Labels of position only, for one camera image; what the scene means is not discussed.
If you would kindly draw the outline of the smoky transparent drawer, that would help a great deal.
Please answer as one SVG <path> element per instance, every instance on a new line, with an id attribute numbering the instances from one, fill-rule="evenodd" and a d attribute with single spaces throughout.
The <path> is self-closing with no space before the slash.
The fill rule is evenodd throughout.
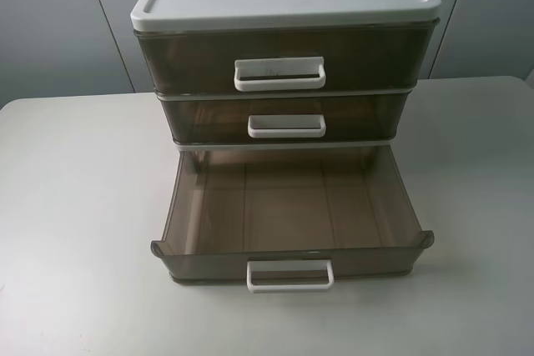
<path id="1" fill-rule="evenodd" d="M 177 283 L 270 293 L 405 275 L 434 240 L 387 146 L 216 150 L 182 153 L 151 250 Z"/>
<path id="2" fill-rule="evenodd" d="M 163 95 L 415 85 L 435 22 L 136 34 Z"/>
<path id="3" fill-rule="evenodd" d="M 343 143 L 392 139 L 407 93 L 161 98 L 180 145 Z"/>

